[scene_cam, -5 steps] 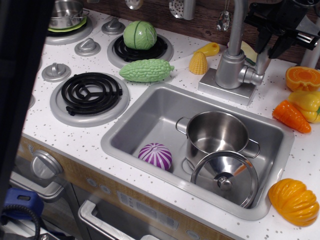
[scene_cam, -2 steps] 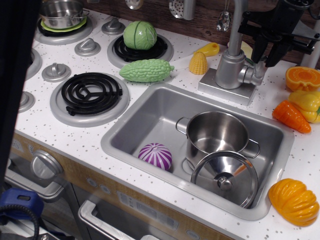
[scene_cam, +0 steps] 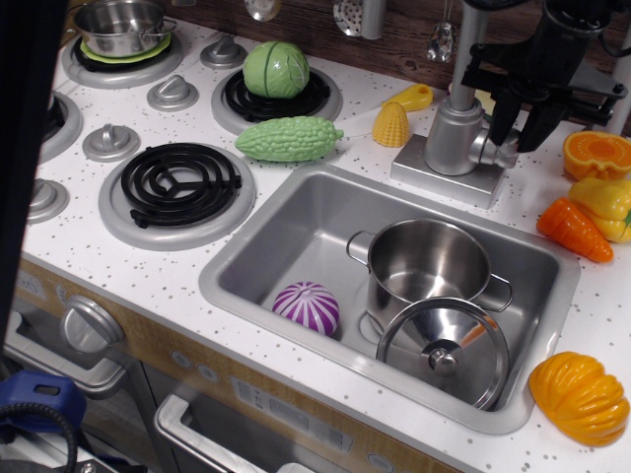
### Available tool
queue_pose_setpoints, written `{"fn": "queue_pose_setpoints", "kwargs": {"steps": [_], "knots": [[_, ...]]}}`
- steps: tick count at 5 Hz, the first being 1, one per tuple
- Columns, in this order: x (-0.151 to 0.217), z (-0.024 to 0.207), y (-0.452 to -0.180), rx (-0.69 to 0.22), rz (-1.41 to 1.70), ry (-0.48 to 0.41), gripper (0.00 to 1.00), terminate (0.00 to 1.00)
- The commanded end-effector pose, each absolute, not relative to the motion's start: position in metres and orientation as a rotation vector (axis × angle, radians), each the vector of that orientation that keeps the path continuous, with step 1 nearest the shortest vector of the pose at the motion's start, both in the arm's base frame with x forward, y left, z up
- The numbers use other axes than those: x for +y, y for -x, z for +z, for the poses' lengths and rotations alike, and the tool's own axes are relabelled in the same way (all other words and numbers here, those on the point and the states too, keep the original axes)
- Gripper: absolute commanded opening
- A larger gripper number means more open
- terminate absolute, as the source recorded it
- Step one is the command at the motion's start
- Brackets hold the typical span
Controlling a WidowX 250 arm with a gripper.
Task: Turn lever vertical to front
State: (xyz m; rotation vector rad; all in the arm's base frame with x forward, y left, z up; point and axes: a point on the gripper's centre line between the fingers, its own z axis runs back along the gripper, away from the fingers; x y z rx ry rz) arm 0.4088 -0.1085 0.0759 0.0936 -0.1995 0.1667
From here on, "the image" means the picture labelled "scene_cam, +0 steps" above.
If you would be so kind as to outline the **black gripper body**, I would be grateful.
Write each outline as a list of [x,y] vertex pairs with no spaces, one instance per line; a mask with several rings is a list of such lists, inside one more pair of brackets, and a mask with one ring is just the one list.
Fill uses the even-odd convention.
[[565,119],[577,116],[605,124],[628,89],[585,59],[602,35],[602,29],[546,31],[513,44],[476,43],[461,83],[488,92],[495,103],[502,91],[513,91],[521,97],[522,108],[558,103],[567,107]]

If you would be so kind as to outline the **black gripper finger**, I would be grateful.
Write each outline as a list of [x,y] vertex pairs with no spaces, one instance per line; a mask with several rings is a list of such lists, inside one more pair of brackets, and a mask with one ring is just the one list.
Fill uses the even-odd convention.
[[563,104],[534,105],[527,117],[518,142],[518,152],[535,151],[566,118],[567,107]]
[[496,146],[517,143],[519,131],[514,128],[522,109],[522,99],[513,91],[502,91],[496,100],[490,126],[490,139]]

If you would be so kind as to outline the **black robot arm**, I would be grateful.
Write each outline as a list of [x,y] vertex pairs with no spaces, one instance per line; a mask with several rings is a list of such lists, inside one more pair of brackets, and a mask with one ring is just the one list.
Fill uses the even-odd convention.
[[594,39],[616,58],[630,53],[628,48],[610,48],[603,38],[612,14],[629,8],[628,1],[545,1],[530,38],[512,44],[475,43],[461,83],[490,93],[495,101],[490,141],[504,144],[525,103],[529,114],[519,133],[519,153],[536,150],[570,118],[607,124],[628,90],[590,65],[585,55]]

